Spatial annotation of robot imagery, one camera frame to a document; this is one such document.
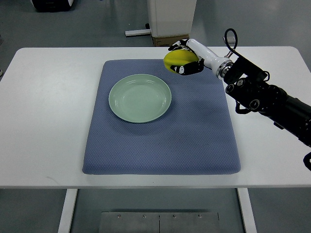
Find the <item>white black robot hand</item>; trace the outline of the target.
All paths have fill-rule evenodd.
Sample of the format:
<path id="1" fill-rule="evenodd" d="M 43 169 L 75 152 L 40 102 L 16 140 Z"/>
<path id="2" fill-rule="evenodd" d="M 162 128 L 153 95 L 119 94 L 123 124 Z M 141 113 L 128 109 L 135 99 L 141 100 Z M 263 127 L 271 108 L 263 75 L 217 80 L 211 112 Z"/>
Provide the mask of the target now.
<path id="1" fill-rule="evenodd" d="M 169 52 L 173 50 L 189 50 L 199 58 L 198 62 L 192 62 L 184 65 L 184 73 L 181 75 L 192 75 L 202 72 L 204 68 L 212 70 L 212 73 L 220 80 L 224 78 L 227 71 L 232 67 L 233 62 L 228 57 L 220 57 L 212 50 L 202 45 L 195 39 L 182 39 L 175 42 L 168 48 Z"/>

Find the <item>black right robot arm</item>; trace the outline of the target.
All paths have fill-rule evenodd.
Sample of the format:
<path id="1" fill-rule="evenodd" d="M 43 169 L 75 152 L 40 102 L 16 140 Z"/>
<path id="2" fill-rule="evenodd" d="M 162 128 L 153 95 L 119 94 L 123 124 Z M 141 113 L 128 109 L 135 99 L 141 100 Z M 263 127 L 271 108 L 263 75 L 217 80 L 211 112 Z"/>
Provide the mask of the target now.
<path id="1" fill-rule="evenodd" d="M 258 112 L 310 146 L 311 107 L 289 96 L 282 88 L 268 84 L 269 72 L 237 53 L 236 47 L 228 42 L 228 32 L 234 34 L 234 39 L 238 38 L 234 29 L 226 30 L 224 41 L 229 49 L 228 56 L 235 54 L 238 58 L 233 64 L 226 65 L 220 76 L 227 84 L 225 92 L 236 102 L 236 113 Z"/>

